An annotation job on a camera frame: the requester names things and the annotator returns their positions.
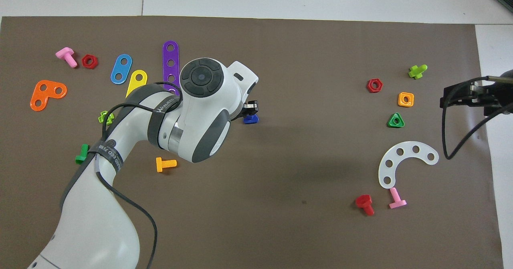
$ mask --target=green screw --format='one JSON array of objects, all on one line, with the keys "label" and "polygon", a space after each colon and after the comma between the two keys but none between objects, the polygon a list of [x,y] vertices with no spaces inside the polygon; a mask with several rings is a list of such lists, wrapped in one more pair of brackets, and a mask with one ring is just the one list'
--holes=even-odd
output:
[{"label": "green screw", "polygon": [[[107,115],[107,111],[103,111],[100,113],[100,116],[98,117],[99,123],[103,123],[103,120],[105,119],[105,116]],[[108,119],[107,119],[107,126],[110,126],[112,124],[112,120],[114,119],[114,114],[110,113]]]},{"label": "green screw", "polygon": [[75,163],[81,164],[86,159],[88,150],[89,150],[89,145],[83,144],[82,148],[80,149],[80,156],[75,157]]},{"label": "green screw", "polygon": [[410,72],[408,73],[408,75],[410,77],[414,77],[415,79],[420,79],[422,77],[422,73],[425,72],[426,70],[427,70],[427,65],[421,65],[420,67],[412,66],[410,68]]}]

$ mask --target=white tabletop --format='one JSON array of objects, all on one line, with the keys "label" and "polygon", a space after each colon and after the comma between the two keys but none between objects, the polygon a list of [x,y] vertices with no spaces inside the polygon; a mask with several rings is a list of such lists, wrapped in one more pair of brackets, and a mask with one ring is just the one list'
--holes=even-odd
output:
[{"label": "white tabletop", "polygon": [[[1,16],[182,15],[479,24],[482,75],[513,69],[513,13],[496,0],[0,0]],[[462,76],[462,81],[476,76]],[[513,269],[513,117],[486,124],[504,268]]]}]

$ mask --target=red nut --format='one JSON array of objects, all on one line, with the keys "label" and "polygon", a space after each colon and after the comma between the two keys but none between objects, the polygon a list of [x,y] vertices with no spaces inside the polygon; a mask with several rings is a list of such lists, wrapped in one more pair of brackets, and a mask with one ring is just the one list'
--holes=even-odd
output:
[{"label": "red nut", "polygon": [[84,68],[93,69],[98,65],[98,58],[92,54],[86,54],[82,58],[82,66]]},{"label": "red nut", "polygon": [[383,83],[380,79],[370,79],[367,83],[367,90],[371,93],[377,93],[383,88]]}]

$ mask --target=black cable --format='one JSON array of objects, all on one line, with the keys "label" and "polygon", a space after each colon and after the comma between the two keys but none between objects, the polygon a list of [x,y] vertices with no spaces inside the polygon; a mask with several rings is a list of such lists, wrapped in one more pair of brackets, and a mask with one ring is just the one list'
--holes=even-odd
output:
[{"label": "black cable", "polygon": [[153,111],[152,108],[148,108],[146,106],[140,105],[139,103],[119,103],[119,104],[113,106],[105,115],[105,117],[103,119],[103,123],[101,123],[101,140],[102,141],[107,140],[107,121],[108,121],[110,114],[112,114],[112,112],[114,112],[115,110],[117,110],[118,108],[121,108],[121,107],[123,107],[123,108],[124,107],[136,107],[136,108],[141,108],[141,109],[144,109],[144,110],[147,110],[150,112]]},{"label": "black cable", "polygon": [[146,267],[146,269],[149,269],[151,267],[151,263],[153,261],[153,257],[155,255],[155,250],[156,250],[156,247],[157,247],[157,224],[155,223],[155,220],[152,218],[152,216],[143,207],[138,205],[136,202],[130,200],[127,196],[121,194],[121,192],[119,192],[118,190],[114,189],[114,187],[112,187],[107,181],[105,181],[105,179],[103,179],[103,176],[101,175],[101,173],[99,171],[97,171],[96,174],[97,174],[97,177],[98,177],[99,181],[107,189],[109,189],[110,192],[113,192],[116,196],[122,198],[128,204],[130,204],[130,205],[134,206],[135,208],[137,208],[139,211],[141,211],[143,214],[145,214],[146,217],[148,217],[148,219],[150,219],[150,222],[153,225],[154,238],[153,238],[153,249],[151,250],[150,260],[148,261],[148,265]]},{"label": "black cable", "polygon": [[505,112],[505,111],[513,108],[513,103],[510,103],[510,104],[500,108],[499,110],[496,110],[492,114],[490,114],[488,117],[486,117],[485,119],[480,121],[475,127],[473,127],[472,130],[470,130],[467,133],[467,135],[465,135],[463,137],[463,139],[460,141],[460,143],[458,143],[458,145],[451,152],[450,155],[447,154],[447,145],[445,143],[445,114],[447,113],[447,106],[449,105],[449,102],[451,101],[452,97],[456,94],[456,92],[458,90],[460,90],[461,88],[469,85],[473,81],[483,81],[483,80],[486,81],[488,79],[489,79],[488,77],[476,77],[474,79],[470,79],[468,81],[464,81],[463,83],[460,83],[458,86],[454,87],[451,90],[451,92],[449,92],[449,94],[447,95],[447,98],[445,99],[445,101],[443,103],[443,107],[442,107],[442,146],[444,149],[444,156],[448,160],[452,159],[456,155],[456,153],[460,150],[460,148],[463,146],[463,144],[472,136],[472,134],[475,133],[477,130],[479,130],[479,128],[481,128],[485,123],[490,121],[492,118],[496,117],[498,114],[501,114],[502,112]]},{"label": "black cable", "polygon": [[[176,109],[180,105],[180,103],[183,101],[182,90],[178,86],[176,86],[175,84],[169,83],[168,81],[158,81],[155,84],[157,84],[157,85],[170,85],[170,86],[176,88],[176,90],[178,90],[178,92],[180,92],[180,99],[178,100],[177,103],[175,103],[170,108],[170,111]],[[115,110],[117,110],[118,108],[121,108],[121,107],[123,107],[123,108],[125,108],[125,107],[135,107],[135,108],[141,108],[143,110],[147,110],[147,111],[150,111],[150,112],[153,111],[152,108],[143,106],[143,105],[141,105],[139,103],[119,103],[119,104],[115,105],[110,110],[108,110],[107,114],[104,117],[103,123],[101,123],[101,140],[102,141],[106,141],[107,140],[107,121],[108,121],[108,118],[109,118],[110,114],[112,112],[114,112]],[[150,260],[148,261],[148,265],[146,267],[146,269],[149,269],[151,267],[151,263],[153,261],[153,257],[155,255],[155,250],[156,250],[156,247],[157,247],[157,224],[156,224],[155,220],[152,218],[152,216],[143,207],[138,205],[136,202],[130,200],[130,198],[128,198],[127,196],[121,194],[121,192],[119,192],[118,190],[114,189],[114,187],[112,187],[107,181],[105,181],[105,179],[103,178],[103,176],[99,172],[99,169],[97,169],[96,175],[97,175],[97,178],[99,179],[99,181],[109,191],[113,192],[116,196],[122,198],[125,202],[127,202],[128,204],[134,206],[139,211],[141,211],[143,214],[145,214],[146,217],[148,217],[148,219],[150,220],[151,224],[153,225],[153,232],[154,232],[153,248],[151,249]]]}]

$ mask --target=robot control buttons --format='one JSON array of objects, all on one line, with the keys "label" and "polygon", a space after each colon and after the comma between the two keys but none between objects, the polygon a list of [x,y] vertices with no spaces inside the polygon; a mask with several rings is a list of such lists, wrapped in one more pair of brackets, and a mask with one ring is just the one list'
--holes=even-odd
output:
[{"label": "robot control buttons", "polygon": [[202,58],[185,65],[180,83],[193,97],[209,97],[219,90],[223,78],[223,70],[216,61]]}]

